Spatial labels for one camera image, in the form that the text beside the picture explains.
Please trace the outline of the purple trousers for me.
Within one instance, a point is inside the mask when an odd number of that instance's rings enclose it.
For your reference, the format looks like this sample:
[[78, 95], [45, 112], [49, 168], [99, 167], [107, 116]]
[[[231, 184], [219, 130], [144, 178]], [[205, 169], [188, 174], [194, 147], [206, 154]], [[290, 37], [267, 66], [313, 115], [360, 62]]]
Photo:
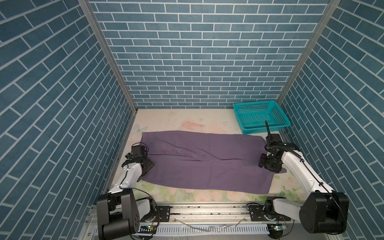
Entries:
[[274, 173], [259, 167], [266, 153], [262, 137], [164, 131], [143, 133], [141, 142], [154, 163], [145, 182], [258, 195], [270, 191]]

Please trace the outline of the teal plastic basket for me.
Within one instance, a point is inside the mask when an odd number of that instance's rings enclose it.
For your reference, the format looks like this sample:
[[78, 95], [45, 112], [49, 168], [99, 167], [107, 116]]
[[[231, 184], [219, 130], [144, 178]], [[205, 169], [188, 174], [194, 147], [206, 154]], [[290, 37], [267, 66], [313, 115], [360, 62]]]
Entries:
[[234, 112], [245, 135], [280, 131], [291, 125], [290, 120], [275, 101], [244, 102], [233, 105]]

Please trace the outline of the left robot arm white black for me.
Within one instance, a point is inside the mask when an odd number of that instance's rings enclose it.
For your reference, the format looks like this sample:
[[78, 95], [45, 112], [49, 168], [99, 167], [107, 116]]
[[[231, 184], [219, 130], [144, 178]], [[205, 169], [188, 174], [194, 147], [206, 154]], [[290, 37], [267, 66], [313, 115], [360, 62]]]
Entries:
[[128, 158], [118, 183], [97, 200], [98, 236], [114, 240], [137, 234], [141, 219], [155, 208], [148, 199], [137, 201], [136, 183], [154, 166], [147, 157]]

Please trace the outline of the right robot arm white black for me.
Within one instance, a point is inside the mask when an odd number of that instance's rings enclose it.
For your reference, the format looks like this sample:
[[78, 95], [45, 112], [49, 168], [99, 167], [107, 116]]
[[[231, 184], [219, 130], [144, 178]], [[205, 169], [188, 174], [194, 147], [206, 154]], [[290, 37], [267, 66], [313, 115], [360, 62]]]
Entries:
[[268, 197], [264, 214], [270, 221], [286, 216], [302, 224], [310, 234], [339, 235], [346, 231], [349, 199], [336, 192], [307, 163], [303, 154], [292, 143], [268, 143], [266, 154], [260, 157], [259, 166], [279, 173], [285, 165], [301, 185], [307, 198], [299, 204], [283, 197]]

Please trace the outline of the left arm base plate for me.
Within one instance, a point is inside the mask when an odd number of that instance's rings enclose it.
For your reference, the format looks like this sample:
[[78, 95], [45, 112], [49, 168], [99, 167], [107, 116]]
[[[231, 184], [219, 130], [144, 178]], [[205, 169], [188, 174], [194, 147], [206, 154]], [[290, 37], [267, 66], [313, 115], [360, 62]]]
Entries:
[[148, 214], [141, 218], [141, 222], [157, 223], [157, 222], [169, 222], [171, 214], [170, 206], [157, 206], [151, 207]]

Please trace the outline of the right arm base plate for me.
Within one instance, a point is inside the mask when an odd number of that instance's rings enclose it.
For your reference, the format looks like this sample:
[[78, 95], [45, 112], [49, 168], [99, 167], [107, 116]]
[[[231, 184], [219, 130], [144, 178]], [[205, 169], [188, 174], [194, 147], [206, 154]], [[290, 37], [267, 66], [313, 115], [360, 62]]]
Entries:
[[276, 213], [267, 213], [264, 205], [250, 203], [246, 205], [252, 222], [289, 222], [291, 218]]

